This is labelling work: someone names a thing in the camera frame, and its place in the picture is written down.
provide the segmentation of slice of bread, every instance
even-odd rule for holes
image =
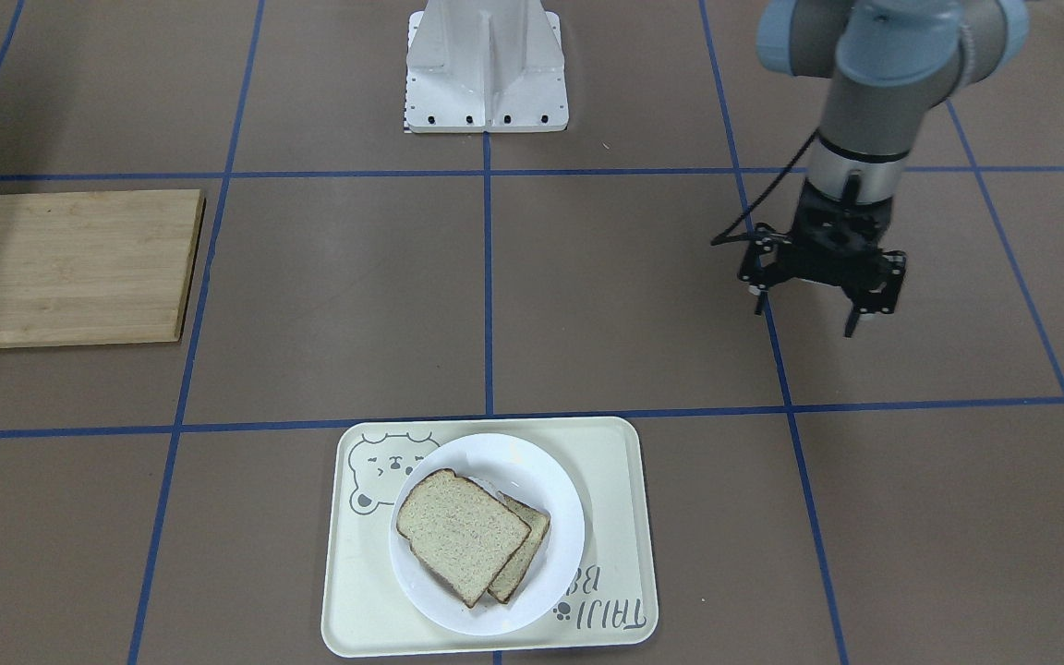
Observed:
[[[506,603],[511,600],[512,594],[515,594],[516,586],[519,586],[520,582],[523,581],[523,576],[527,576],[529,564],[532,564],[532,556],[535,556],[537,549],[541,549],[541,543],[544,543],[544,535],[549,533],[549,517],[541,513],[539,510],[525,505],[510,496],[500,494],[499,498],[503,501],[503,505],[508,506],[508,510],[518,515],[531,529],[528,539],[523,541],[520,548],[508,561],[508,565],[503,565],[499,576],[495,577],[491,585],[486,587],[491,595],[494,595],[495,600]]]
[[[528,525],[486,489],[439,468],[405,497],[396,530],[414,556],[473,606],[529,537]]]

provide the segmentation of white plate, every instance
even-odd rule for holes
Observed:
[[[467,609],[413,556],[410,541],[396,531],[397,511],[410,489],[438,468],[452,468],[492,494],[504,493],[549,515],[548,537],[506,605],[484,594]],[[432,451],[401,486],[388,530],[393,571],[406,597],[432,622],[467,635],[510,633],[552,610],[572,584],[584,546],[585,516],[569,475],[546,451],[508,434],[471,434]]]

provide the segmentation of white tray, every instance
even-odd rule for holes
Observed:
[[[529,627],[469,636],[438,627],[411,604],[388,562],[388,518],[405,468],[467,434],[527,438],[565,468],[585,511],[578,577]],[[367,459],[376,458],[376,463]],[[380,462],[397,459],[392,463]],[[346,658],[637,644],[659,622],[638,434],[619,417],[366,422],[339,438],[326,554],[321,632]]]

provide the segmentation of wooden cutting board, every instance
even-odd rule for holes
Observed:
[[[173,342],[203,193],[0,195],[0,348]]]

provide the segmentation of white mounting bracket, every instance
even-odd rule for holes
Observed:
[[[405,129],[561,131],[561,18],[541,0],[430,0],[410,17]]]

